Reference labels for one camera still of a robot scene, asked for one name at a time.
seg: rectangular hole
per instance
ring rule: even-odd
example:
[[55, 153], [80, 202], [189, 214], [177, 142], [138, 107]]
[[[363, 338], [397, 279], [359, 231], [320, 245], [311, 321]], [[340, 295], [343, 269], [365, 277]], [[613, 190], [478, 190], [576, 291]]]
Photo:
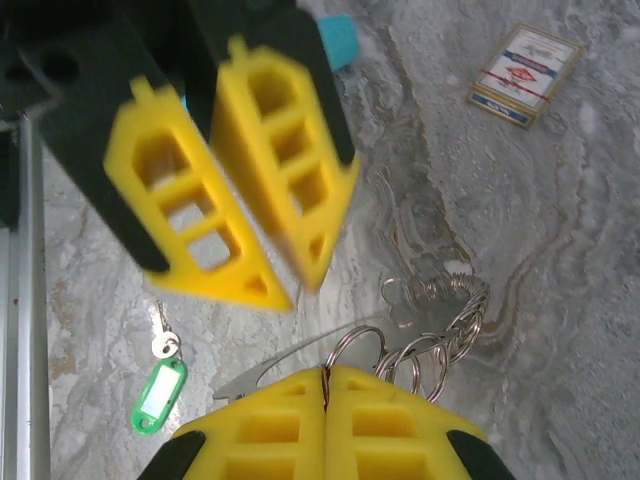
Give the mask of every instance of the rectangular hole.
[[189, 162], [175, 138], [165, 133], [138, 143], [133, 166], [144, 186], [154, 190], [189, 168]]
[[297, 413], [258, 412], [240, 427], [240, 443], [292, 443], [298, 441], [300, 417]]
[[173, 230], [180, 232], [212, 214], [214, 208], [204, 188], [199, 187], [196, 191], [177, 197], [163, 205], [162, 211]]
[[300, 122], [274, 133], [271, 138], [273, 151], [280, 166], [302, 154], [311, 147], [311, 138], [306, 124]]
[[223, 227], [189, 245], [189, 253], [202, 270], [213, 271], [240, 254], [228, 228]]
[[415, 420], [400, 407], [363, 407], [353, 412], [354, 437], [416, 438]]
[[229, 458], [224, 480], [293, 480], [296, 462], [284, 458]]
[[289, 192], [300, 215], [320, 205], [327, 198], [327, 185], [320, 168], [292, 181], [289, 184]]
[[262, 118], [296, 101], [289, 80], [273, 68], [264, 68], [249, 74], [249, 89]]
[[423, 453], [356, 452], [358, 480], [434, 480]]

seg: key tag label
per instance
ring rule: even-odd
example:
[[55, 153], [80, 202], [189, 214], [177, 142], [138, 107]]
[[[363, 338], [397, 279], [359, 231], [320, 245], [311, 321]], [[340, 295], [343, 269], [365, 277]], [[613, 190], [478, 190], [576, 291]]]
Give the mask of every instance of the key tag label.
[[187, 379], [187, 366], [177, 358], [158, 362], [131, 413], [131, 426], [141, 435], [162, 428]]

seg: teal object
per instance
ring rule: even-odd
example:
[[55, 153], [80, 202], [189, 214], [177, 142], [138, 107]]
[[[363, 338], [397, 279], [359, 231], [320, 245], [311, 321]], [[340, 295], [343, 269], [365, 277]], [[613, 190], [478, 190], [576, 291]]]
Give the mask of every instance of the teal object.
[[332, 72], [351, 64], [360, 53], [358, 32], [348, 15], [321, 18], [318, 29]]

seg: bunch of keys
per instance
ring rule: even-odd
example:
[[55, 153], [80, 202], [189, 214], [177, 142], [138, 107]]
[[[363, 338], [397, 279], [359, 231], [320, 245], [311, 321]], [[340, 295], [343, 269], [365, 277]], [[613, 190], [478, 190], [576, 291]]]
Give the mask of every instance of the bunch of keys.
[[167, 421], [187, 380], [187, 366], [182, 361], [180, 338], [169, 328], [164, 306], [157, 303], [152, 315], [151, 351], [160, 360], [147, 381], [131, 413], [131, 426], [142, 435], [156, 433]]

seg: gray marble surface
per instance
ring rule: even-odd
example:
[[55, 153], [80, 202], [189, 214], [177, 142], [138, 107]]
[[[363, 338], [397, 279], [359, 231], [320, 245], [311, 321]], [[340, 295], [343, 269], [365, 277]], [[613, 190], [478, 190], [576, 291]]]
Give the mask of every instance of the gray marble surface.
[[[357, 22], [362, 55], [337, 82], [364, 162], [327, 280], [297, 296], [295, 313], [154, 291], [46, 161], [54, 478], [135, 478], [178, 425], [220, 406], [214, 388], [295, 341], [388, 314], [378, 294], [388, 276], [447, 269], [473, 269], [492, 298], [440, 403], [479, 424], [519, 480], [640, 478], [640, 5], [311, 7]], [[519, 21], [587, 47], [528, 132], [464, 102]], [[190, 377], [164, 430], [140, 437], [128, 418], [155, 365], [157, 299]]]

